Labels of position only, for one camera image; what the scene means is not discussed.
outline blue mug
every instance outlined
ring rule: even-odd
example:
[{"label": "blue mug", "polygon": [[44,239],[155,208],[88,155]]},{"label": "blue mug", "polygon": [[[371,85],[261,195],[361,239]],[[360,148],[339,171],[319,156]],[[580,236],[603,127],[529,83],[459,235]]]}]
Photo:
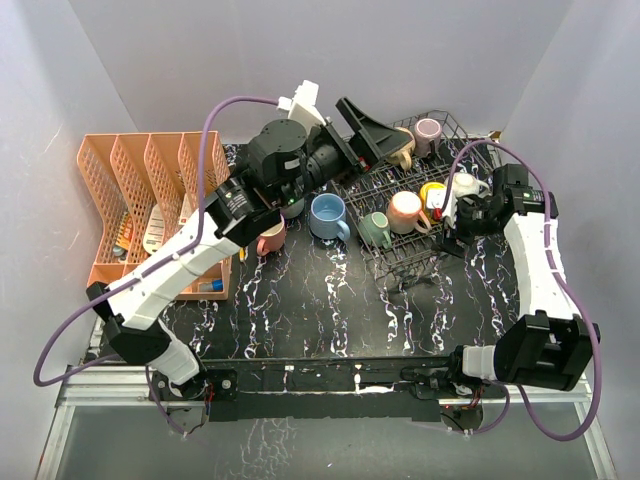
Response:
[{"label": "blue mug", "polygon": [[347,208],[344,202],[333,193],[318,195],[311,202],[309,228],[316,237],[324,240],[338,237],[346,242],[351,236],[346,218]]}]

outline black wire rack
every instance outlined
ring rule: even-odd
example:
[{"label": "black wire rack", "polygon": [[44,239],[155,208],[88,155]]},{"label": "black wire rack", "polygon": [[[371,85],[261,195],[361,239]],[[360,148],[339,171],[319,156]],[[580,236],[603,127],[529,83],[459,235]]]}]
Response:
[{"label": "black wire rack", "polygon": [[[413,168],[407,172],[391,164],[366,175],[345,189],[334,184],[338,195],[346,205],[354,225],[367,214],[386,212],[391,197],[402,190],[415,193],[426,182],[444,182],[458,152],[467,143],[483,138],[470,136],[455,119],[442,110],[432,110],[421,115],[393,122],[393,127],[411,128],[421,118],[433,118],[442,126],[442,138],[437,149],[425,158],[414,157]],[[490,181],[490,173],[500,164],[497,150],[486,145],[472,148],[460,162],[460,170],[467,171],[481,180]],[[428,235],[413,231],[406,235],[391,234],[391,248],[366,245],[366,260],[373,263],[373,273],[377,280],[384,278],[396,284],[413,284],[429,276],[439,259],[444,255],[437,245],[442,240],[442,225],[435,225]]]}]

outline black cable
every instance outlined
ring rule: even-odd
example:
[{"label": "black cable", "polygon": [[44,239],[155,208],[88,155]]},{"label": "black cable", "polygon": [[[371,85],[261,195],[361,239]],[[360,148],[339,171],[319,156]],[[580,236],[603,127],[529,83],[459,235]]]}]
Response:
[{"label": "black cable", "polygon": [[458,421],[455,418],[453,418],[451,415],[449,415],[447,413],[444,413],[444,412],[440,412],[440,415],[442,415],[443,417],[446,417],[449,420],[451,420],[454,423],[454,425],[457,426],[460,429],[461,432],[464,432],[465,429],[462,427],[462,425],[460,425],[458,423]]},{"label": "black cable", "polygon": [[187,435],[191,435],[191,434],[192,434],[193,432],[195,432],[198,428],[200,428],[200,427],[204,427],[204,424],[205,424],[205,423],[207,423],[207,419],[206,419],[206,417],[205,417],[205,419],[204,419],[204,420],[203,420],[199,425],[196,425],[196,426],[195,426],[195,427],[193,427],[191,430],[189,430],[189,431],[187,432]]}]

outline yellow mug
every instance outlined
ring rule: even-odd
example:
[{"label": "yellow mug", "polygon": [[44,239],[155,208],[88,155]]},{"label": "yellow mug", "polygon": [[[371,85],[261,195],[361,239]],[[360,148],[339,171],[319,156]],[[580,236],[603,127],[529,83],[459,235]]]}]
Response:
[{"label": "yellow mug", "polygon": [[431,225],[435,225],[438,222],[431,217],[429,209],[427,208],[427,196],[429,195],[429,190],[443,190],[446,188],[447,186],[444,183],[427,182],[420,189],[420,200],[422,201],[422,210],[424,210],[424,213],[427,215],[427,218],[429,219],[429,223]]}]

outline mug handle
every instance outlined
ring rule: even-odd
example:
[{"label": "mug handle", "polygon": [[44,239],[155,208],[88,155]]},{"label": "mug handle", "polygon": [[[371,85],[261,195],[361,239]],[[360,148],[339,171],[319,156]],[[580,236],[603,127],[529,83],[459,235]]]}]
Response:
[{"label": "mug handle", "polygon": [[[423,226],[421,226],[419,222],[424,223],[427,226],[427,228],[424,228]],[[429,219],[427,218],[427,216],[422,210],[420,210],[420,213],[418,213],[418,219],[416,220],[416,224],[414,225],[414,227],[416,230],[418,230],[421,233],[429,233],[429,230],[431,230],[431,223],[429,222]]]},{"label": "mug handle", "polygon": [[382,232],[384,240],[382,241],[382,248],[391,248],[391,235],[386,230]]},{"label": "mug handle", "polygon": [[402,167],[402,170],[406,172],[407,170],[411,170],[412,166],[413,166],[413,160],[411,159],[411,152],[409,152],[409,149],[405,149],[402,151],[402,159],[400,160],[400,167]]},{"label": "mug handle", "polygon": [[258,240],[258,246],[256,247],[256,251],[258,255],[260,255],[261,257],[264,257],[267,253],[269,253],[269,249],[265,248],[265,243],[267,243],[267,241],[264,238],[261,238],[260,240]]},{"label": "mug handle", "polygon": [[351,230],[349,230],[349,225],[344,223],[342,220],[338,220],[338,238],[343,242],[346,242],[351,237]]},{"label": "mug handle", "polygon": [[478,185],[480,185],[480,188],[484,188],[484,192],[479,193],[478,196],[479,197],[486,197],[487,195],[489,195],[489,193],[491,193],[491,188],[489,187],[489,184],[487,182],[483,182],[482,180],[478,180]]}]

